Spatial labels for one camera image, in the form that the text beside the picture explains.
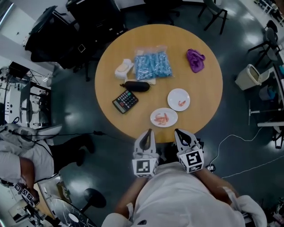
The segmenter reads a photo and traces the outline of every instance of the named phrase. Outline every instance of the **pants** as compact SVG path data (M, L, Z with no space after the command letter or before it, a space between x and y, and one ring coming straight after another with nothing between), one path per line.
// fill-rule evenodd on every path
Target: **pants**
M63 167L82 158L83 152L79 149L91 141L88 135L82 135L68 140L67 142L49 146L54 161L54 173L58 173Z

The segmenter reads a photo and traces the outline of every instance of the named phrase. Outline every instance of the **shoe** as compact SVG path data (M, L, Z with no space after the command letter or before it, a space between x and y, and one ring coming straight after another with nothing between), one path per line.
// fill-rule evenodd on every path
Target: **shoe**
M77 156L77 161L76 161L77 166L81 166L83 164L84 157L85 157L85 150L84 149L80 149L78 151L78 156Z

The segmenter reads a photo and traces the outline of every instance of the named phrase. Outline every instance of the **calculator keypad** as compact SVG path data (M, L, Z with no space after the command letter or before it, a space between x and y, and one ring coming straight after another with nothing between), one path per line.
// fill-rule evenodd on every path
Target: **calculator keypad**
M124 114L138 102L138 99L132 92L126 90L112 102L114 106Z

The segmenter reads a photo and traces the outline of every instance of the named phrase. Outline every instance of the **white cable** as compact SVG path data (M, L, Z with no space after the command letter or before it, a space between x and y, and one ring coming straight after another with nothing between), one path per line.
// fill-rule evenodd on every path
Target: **white cable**
M243 173L243 172L250 171L250 170L255 169L255 168L258 168L258 167L260 167L260 166L263 166L263 165L266 165L266 164L272 163L272 162L274 162L274 161L276 161L276 160L278 160L278 159L280 159L280 158L283 158L283 157L284 157L284 155L282 155L282 156L280 156L280 157L278 157L278 158L276 158L276 159L274 159L274 160L272 160L272 161L269 161L269 162L267 162L267 163L264 163L264 164L258 165L258 166L256 166L256 167L253 167L253 168L250 168L250 169L247 169L247 170L244 170L244 171L242 171L242 172L238 172L238 173L232 174L232 175L230 175L230 176L224 176L224 177L222 177L222 178L227 178L227 177L231 177L231 176L234 176L234 175L241 174L241 173Z
M237 138L242 139L242 140L245 141L245 142L251 142L251 141L253 141L253 140L257 137L257 135L258 135L258 133L259 133L259 131L260 131L261 129L262 129L262 127L257 131L256 135L255 135L254 138L251 139L251 140L245 140L245 139L243 139L242 137L239 137L239 136L236 136L236 135L233 135L233 134L228 135L224 140L221 141L221 143L219 143L217 156L209 163L209 166L211 167L212 162L214 162L214 161L219 157L220 145L221 145L227 138L229 138L230 136L234 136L234 137L237 137Z
M251 140L245 140L245 139L243 139L242 137L239 137L239 136L236 136L236 135L231 134L231 135L228 135L224 140L222 140L221 143L223 143L223 142L224 142L228 137L230 137L230 136L234 136L234 137L240 138L240 139L242 139L242 140L245 141L245 142L251 142L251 141L253 141L253 140L257 137L259 131L260 131L262 128L263 128L263 127L261 127L261 128L257 131L256 135L255 135L254 138L251 139ZM220 145L221 145L221 143L219 143L219 146L218 146L218 153L217 153L217 156L216 156L216 157L210 162L210 164L209 164L210 167L211 167L212 162L214 162L214 161L218 158L218 156L219 156L219 151L220 151ZM284 157L284 155L282 155L282 156L280 156L280 157L278 157L278 158L276 158L276 159L274 159L274 160L272 160L272 161L269 161L269 162L266 162L266 163L264 163L264 164L258 165L258 166L256 166L256 167L253 167L253 168L244 170L244 171L242 171L242 172L234 173L234 174L229 175L229 176L224 176L224 177L222 177L222 178L228 178L228 177L231 177L231 176L239 175L239 174L244 173L244 172L248 172L248 171L250 171L250 170L252 170L252 169L255 169L255 168L261 167L261 166L263 166L263 165L272 163L272 162L274 162L274 161L276 161L276 160L278 160L278 159L280 159L280 158L283 158L283 157Z

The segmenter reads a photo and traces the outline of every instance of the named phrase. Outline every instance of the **white plate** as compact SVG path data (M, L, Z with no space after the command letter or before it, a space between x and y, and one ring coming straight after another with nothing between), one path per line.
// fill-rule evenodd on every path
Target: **white plate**
M184 101L185 101L185 104L183 106L178 105L179 102L183 103ZM175 111L184 111L190 105L189 94L181 88L173 89L168 94L168 104L170 108L172 108Z
M162 124L159 125L159 122L155 121L156 116L158 114L161 117L165 116L165 114L167 115L169 120L166 122L165 125L162 125ZM160 109L155 110L151 114L150 120L151 120L153 125L155 125L157 127L160 127L160 128L166 128L166 127L170 127L170 126L174 125L178 121L178 114L174 110L172 110L170 108L160 108Z

